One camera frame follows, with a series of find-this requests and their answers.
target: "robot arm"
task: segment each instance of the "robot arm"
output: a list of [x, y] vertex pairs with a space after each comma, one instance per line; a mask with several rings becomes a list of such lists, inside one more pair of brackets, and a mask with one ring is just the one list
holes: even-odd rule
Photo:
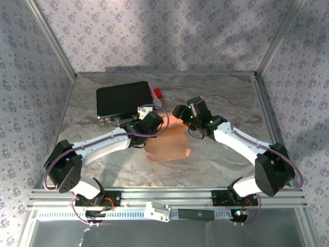
[[70, 144], [62, 140], [55, 146], [44, 169], [49, 169], [55, 159], [69, 151], [50, 169], [50, 180], [59, 193], [71, 191], [97, 205], [104, 198], [104, 189], [95, 178], [81, 175], [82, 167], [109, 153], [144, 144], [148, 139], [146, 136], [155, 134], [161, 124], [162, 117], [149, 112], [143, 119], [124, 123], [110, 133], [87, 141]]
[[[178, 105], [173, 115], [181, 119], [190, 130], [199, 130], [203, 136], [227, 145], [254, 165], [255, 169], [250, 174], [238, 178], [228, 186], [228, 194], [232, 201], [259, 192], [274, 196], [295, 177], [295, 171], [290, 164], [269, 150], [260, 148], [268, 147], [288, 158], [282, 144], [270, 145], [262, 142], [233, 127], [225, 118], [212, 116], [201, 97], [190, 99], [187, 105]], [[237, 134], [257, 145], [251, 145]]]

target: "black box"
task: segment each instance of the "black box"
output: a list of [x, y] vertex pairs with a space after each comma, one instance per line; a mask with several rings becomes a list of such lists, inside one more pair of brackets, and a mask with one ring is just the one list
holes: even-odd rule
[[97, 118], [100, 122], [137, 116], [137, 108], [152, 104], [153, 98], [146, 81], [101, 87], [96, 90]]

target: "patterned wall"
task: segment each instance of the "patterned wall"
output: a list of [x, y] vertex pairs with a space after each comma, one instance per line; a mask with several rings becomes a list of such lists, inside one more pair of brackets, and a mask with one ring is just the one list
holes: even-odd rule
[[254, 71], [289, 1], [38, 0], [76, 72]]
[[11, 246], [70, 85], [23, 0], [0, 1], [0, 79], [0, 246]]
[[264, 81], [323, 246], [329, 246], [329, 3], [307, 1]]

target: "marble surface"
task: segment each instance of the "marble surface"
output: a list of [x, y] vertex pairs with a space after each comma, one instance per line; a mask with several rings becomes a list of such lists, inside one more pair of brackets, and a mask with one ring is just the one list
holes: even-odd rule
[[[195, 96], [225, 94], [239, 112], [237, 127], [246, 133], [270, 142], [258, 99], [249, 76], [229, 75], [78, 75], [61, 126], [59, 140], [80, 142], [117, 127], [116, 123], [99, 123], [96, 119], [96, 89], [145, 80], [161, 88], [162, 106], [172, 111]], [[219, 97], [206, 100], [213, 114], [228, 120], [234, 108]], [[189, 136], [191, 154], [183, 160], [151, 163], [143, 149], [129, 148], [102, 157], [83, 168], [83, 174], [97, 178], [109, 186], [181, 186], [226, 187], [236, 178], [253, 169], [240, 154], [209, 138]]]

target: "purple cable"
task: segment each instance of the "purple cable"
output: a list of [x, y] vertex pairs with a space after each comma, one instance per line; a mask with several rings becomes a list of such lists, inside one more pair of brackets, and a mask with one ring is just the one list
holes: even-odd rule
[[85, 221], [84, 219], [82, 219], [82, 218], [78, 215], [76, 209], [74, 208], [73, 201], [74, 201], [74, 199], [75, 199], [76, 197], [77, 197], [77, 194], [74, 194], [73, 197], [72, 197], [72, 199], [71, 199], [71, 207], [72, 207], [72, 209], [73, 209], [73, 213], [78, 217], [78, 219], [79, 219], [82, 223], [87, 224], [87, 225], [90, 225], [90, 223], [89, 223], [88, 221]]
[[159, 108], [160, 110], [162, 110], [165, 114], [166, 114], [166, 118], [167, 118], [167, 124], [166, 126], [164, 127], [163, 130], [157, 132], [156, 134], [152, 134], [152, 135], [145, 135], [145, 134], [138, 134], [138, 133], [118, 133], [118, 134], [114, 134], [114, 135], [109, 135], [107, 137], [104, 137], [102, 139], [99, 139], [99, 140], [96, 140], [92, 143], [88, 143], [86, 145], [83, 145], [83, 146], [80, 146], [80, 147], [76, 147], [76, 148], [72, 148], [72, 149], [69, 149], [67, 151], [65, 151], [64, 153], [62, 153], [61, 155], [57, 156], [53, 162], [51, 162], [51, 164], [48, 166], [47, 170], [46, 170], [46, 173], [45, 173], [45, 176], [44, 176], [44, 179], [43, 179], [43, 187], [46, 189], [46, 190], [54, 190], [55, 187], [48, 187], [47, 186], [47, 178], [49, 176], [49, 173], [51, 171], [51, 169], [55, 166], [55, 164], [61, 159], [63, 158], [64, 156], [68, 155], [69, 153], [71, 152], [74, 152], [74, 151], [77, 151], [77, 150], [81, 150], [81, 149], [84, 149], [84, 148], [88, 148], [88, 147], [91, 147], [93, 145], [96, 145], [98, 143], [101, 143], [101, 142], [104, 142], [106, 140], [109, 140], [109, 139], [113, 139], [115, 137], [118, 137], [118, 136], [126, 136], [126, 135], [133, 135], [133, 136], [138, 136], [138, 137], [146, 137], [146, 138], [150, 138], [150, 137], [157, 137], [159, 135], [161, 135], [163, 132], [165, 132], [168, 127], [169, 127], [169, 121], [170, 121], [170, 118], [169, 118], [169, 114], [168, 112], [163, 109], [162, 107], [159, 107], [157, 105], [154, 105], [154, 104], [145, 104], [145, 105], [142, 105], [141, 107], [154, 107], [154, 108]]
[[247, 143], [250, 143], [256, 147], [259, 147], [259, 148], [262, 148], [262, 149], [265, 149], [265, 150], [268, 150], [274, 154], [276, 154], [277, 156], [279, 156], [280, 158], [282, 158], [284, 161], [286, 161], [288, 164], [290, 164], [293, 169], [295, 170], [295, 172], [297, 173], [297, 176], [299, 177], [299, 184], [297, 187], [295, 188], [290, 188], [290, 189], [281, 189], [283, 191], [296, 191], [296, 190], [299, 190], [302, 185], [303, 185], [303, 176], [302, 176], [302, 173], [300, 172], [300, 170], [297, 168], [297, 166], [291, 161], [289, 160], [286, 156], [282, 155], [281, 153], [277, 152], [276, 150], [272, 149], [272, 148], [269, 148], [269, 147], [266, 147], [264, 145], [260, 145], [258, 143], [255, 143], [247, 138], [245, 138], [244, 136], [241, 136], [239, 133], [237, 133], [237, 131], [234, 130], [234, 126], [233, 124], [231, 123], [231, 130], [233, 131], [233, 133], [238, 136], [239, 138], [241, 138], [242, 140], [246, 141]]
[[[73, 204], [73, 201], [74, 201], [74, 199], [75, 199], [76, 197], [77, 197], [77, 194], [74, 194], [73, 197], [72, 197], [72, 199], [71, 199], [71, 207], [72, 207], [73, 213], [78, 217], [78, 219], [79, 219], [82, 223], [87, 224], [87, 225], [92, 225], [92, 224], [93, 224], [92, 222], [88, 222], [88, 221], [82, 219], [82, 218], [79, 216], [79, 214], [77, 213], [77, 211], [76, 211], [76, 209], [75, 209], [75, 206], [74, 206], [74, 204]], [[112, 224], [105, 224], [104, 222], [101, 222], [101, 223], [99, 223], [99, 225], [102, 225], [102, 226], [103, 226], [103, 225], [112, 225]]]
[[232, 102], [232, 100], [229, 97], [227, 97], [227, 96], [225, 96], [223, 94], [209, 94], [209, 95], [206, 95], [206, 96], [201, 96], [201, 99], [205, 99], [205, 98], [212, 97], [212, 96], [222, 97], [222, 98], [226, 99], [234, 107], [234, 110], [235, 110], [235, 119], [233, 121], [236, 122], [237, 121], [237, 109], [236, 109], [235, 104]]
[[257, 194], [257, 198], [258, 198], [258, 211], [256, 213], [256, 215], [249, 221], [247, 221], [246, 223], [253, 223], [259, 216], [259, 214], [261, 213], [261, 209], [262, 209], [262, 200], [261, 200], [261, 196], [259, 194]]

